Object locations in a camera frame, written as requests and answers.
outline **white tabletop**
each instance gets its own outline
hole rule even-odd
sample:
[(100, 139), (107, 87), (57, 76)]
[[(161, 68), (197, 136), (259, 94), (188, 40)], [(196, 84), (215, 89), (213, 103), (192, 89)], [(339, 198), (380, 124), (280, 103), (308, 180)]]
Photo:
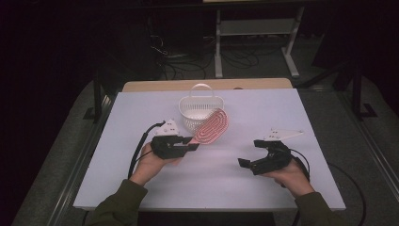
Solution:
[[(209, 91), (196, 91), (196, 95)], [(188, 91), (120, 93), (92, 157), (73, 206), (93, 209), (115, 193), (126, 179), (138, 141), (153, 124), (174, 119), (184, 128), (179, 101)], [(187, 153), (178, 166), (166, 165), (146, 184), (141, 210), (157, 211), (279, 211), (296, 208), (294, 198), (273, 179), (240, 168), (237, 158), (266, 157), (255, 148), (272, 128), (301, 130), (283, 140), (311, 164), (311, 183), (333, 210), (345, 208), (296, 89), (215, 90), (224, 99), (228, 130), (216, 142)]]

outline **table leg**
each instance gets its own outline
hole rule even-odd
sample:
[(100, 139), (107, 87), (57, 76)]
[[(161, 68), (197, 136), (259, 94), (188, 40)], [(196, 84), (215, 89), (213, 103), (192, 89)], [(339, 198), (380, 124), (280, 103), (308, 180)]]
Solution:
[(217, 11), (217, 15), (216, 15), (215, 77), (223, 78), (222, 59), (220, 56), (220, 10)]
[(285, 62), (287, 63), (288, 69), (290, 70), (291, 76), (293, 78), (298, 78), (299, 77), (299, 72), (296, 69), (296, 65), (294, 64), (293, 58), (291, 57), (291, 50), (293, 49), (294, 41), (296, 38), (296, 34), (300, 25), (300, 21), (303, 15), (303, 10), (304, 8), (301, 7), (299, 8), (294, 23), (293, 23), (293, 28), (291, 29), (290, 33), (290, 38), (288, 40), (288, 43), (285, 47), (281, 48), (282, 54), (284, 55)]

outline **hand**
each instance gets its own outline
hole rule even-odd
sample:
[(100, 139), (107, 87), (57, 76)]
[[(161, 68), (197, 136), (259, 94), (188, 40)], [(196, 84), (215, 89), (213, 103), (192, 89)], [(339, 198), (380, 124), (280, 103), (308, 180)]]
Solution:
[(291, 160), (287, 167), (267, 172), (262, 174), (262, 176), (274, 178), (276, 183), (287, 187), (295, 198), (314, 192), (311, 183), (309, 183), (302, 169), (294, 159)]
[(143, 186), (149, 182), (152, 177), (156, 176), (156, 174), (158, 174), (164, 165), (175, 160), (175, 158), (162, 159), (156, 156), (152, 152), (150, 143), (147, 143), (141, 149), (141, 158), (137, 163), (135, 172), (132, 174), (129, 180), (140, 186)]

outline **metal frame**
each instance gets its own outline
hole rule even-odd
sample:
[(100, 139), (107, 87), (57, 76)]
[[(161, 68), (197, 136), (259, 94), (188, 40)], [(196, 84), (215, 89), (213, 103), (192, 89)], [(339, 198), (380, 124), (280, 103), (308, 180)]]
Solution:
[(93, 123), (90, 134), (85, 145), (82, 148), (82, 152), (76, 159), (76, 163), (73, 166), (71, 175), (69, 176), (63, 189), (60, 191), (60, 195), (56, 202), (56, 207), (53, 210), (50, 218), (47, 221), (47, 226), (60, 225), (65, 213), (70, 206), (73, 196), (75, 195), (76, 188), (85, 176), (86, 169), (89, 164), (90, 156), (94, 153), (97, 143), (103, 132), (106, 120), (108, 119), (109, 113), (111, 112), (113, 101), (110, 98), (105, 97), (103, 104), (101, 105), (102, 114), (97, 115), (98, 120)]
[(381, 149), (376, 144), (373, 136), (370, 134), (370, 131), (367, 129), (367, 126), (364, 124), (362, 120), (359, 119), (359, 115), (357, 112), (353, 111), (353, 103), (345, 97), (342, 93), (338, 92), (338, 97), (341, 100), (343, 107), (345, 108), (348, 116), (354, 122), (354, 124), (358, 127), (361, 135), (366, 141), (367, 145), (370, 148), (370, 154), (375, 161), (376, 166), (381, 171), (387, 185), (390, 187), (393, 196), (399, 202), (399, 178), (391, 167), (391, 164), (388, 162), (385, 155), (382, 153)]
[(220, 9), (216, 15), (216, 48), (215, 48), (215, 78), (223, 78), (220, 56), (221, 36), (234, 35), (265, 35), (265, 34), (290, 34), (287, 45), (281, 48), (290, 74), (293, 78), (299, 77), (291, 51), (294, 46), (296, 34), (300, 26), (304, 7), (300, 7), (294, 19), (248, 20), (248, 21), (221, 21)]

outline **basket handle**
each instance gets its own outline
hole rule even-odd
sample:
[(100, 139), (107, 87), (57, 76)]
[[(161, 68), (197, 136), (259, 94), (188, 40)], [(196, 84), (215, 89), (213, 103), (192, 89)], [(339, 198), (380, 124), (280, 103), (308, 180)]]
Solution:
[(206, 85), (206, 84), (204, 84), (204, 83), (198, 83), (198, 84), (195, 85), (193, 88), (191, 88), (190, 94), (189, 94), (190, 97), (191, 97), (191, 91), (194, 90), (194, 89), (196, 89), (196, 88), (198, 88), (198, 87), (205, 87), (205, 88), (208, 88), (208, 89), (212, 92), (212, 96), (215, 97), (214, 90), (213, 90), (210, 86), (208, 86), (208, 85)]

